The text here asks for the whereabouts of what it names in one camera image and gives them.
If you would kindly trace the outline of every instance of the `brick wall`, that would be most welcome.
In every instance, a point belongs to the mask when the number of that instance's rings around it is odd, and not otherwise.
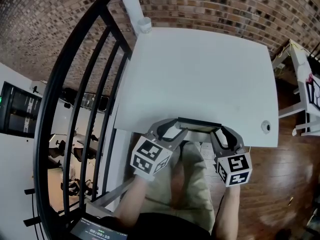
[[[84,12],[95,0],[0,0],[0,61],[33,80],[47,80],[57,56]],[[246,38],[273,55],[288,39],[307,49],[320,41],[320,0],[140,0],[156,27],[190,28]],[[109,9],[133,48],[136,37],[120,0]],[[77,88],[105,25],[99,18],[81,45],[65,81]],[[114,43],[110,37],[94,68],[95,92]],[[110,92],[119,51],[105,94]]]

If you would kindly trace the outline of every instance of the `small white cup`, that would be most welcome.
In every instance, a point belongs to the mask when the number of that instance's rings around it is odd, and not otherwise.
[[[142,33],[147,34],[151,32],[151,19],[149,17],[143,17],[138,20],[138,26]]]

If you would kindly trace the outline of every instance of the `timer display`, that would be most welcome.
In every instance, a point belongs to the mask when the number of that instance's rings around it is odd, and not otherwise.
[[[82,240],[126,240],[127,235],[81,218],[71,234]]]

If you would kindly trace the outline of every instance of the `white table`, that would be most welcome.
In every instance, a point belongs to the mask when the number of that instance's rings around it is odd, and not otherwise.
[[[246,146],[278,145],[278,99],[266,46],[182,28],[140,34],[117,97],[115,128],[146,133],[157,121],[189,118],[220,123]],[[268,121],[270,132],[262,131]],[[186,140],[209,142],[207,134]]]
[[[313,104],[309,103],[308,91],[306,86],[306,80],[309,78],[309,75],[312,73],[307,56],[309,55],[306,50],[294,42],[293,40],[289,41],[287,48],[280,54],[272,62],[273,69],[277,68],[288,56],[291,56],[293,67],[295,70],[295,75],[298,83],[298,91],[295,94],[300,95],[300,102],[281,109],[279,111],[279,118],[284,118],[287,116],[294,115],[298,112],[305,111],[315,117],[320,117],[320,110],[317,109]],[[313,79],[320,85],[320,79],[313,76]],[[297,130],[314,127],[320,124],[320,119],[315,119],[313,122],[304,123],[297,125],[295,128]],[[301,135],[311,135],[310,133],[302,133]]]

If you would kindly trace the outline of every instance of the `human arm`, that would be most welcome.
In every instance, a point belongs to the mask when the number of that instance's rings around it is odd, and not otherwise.
[[[227,187],[212,230],[216,240],[237,239],[239,204],[240,186]]]
[[[148,181],[136,175],[130,188],[115,209],[113,215],[124,227],[132,228],[136,224],[146,196],[147,186]]]

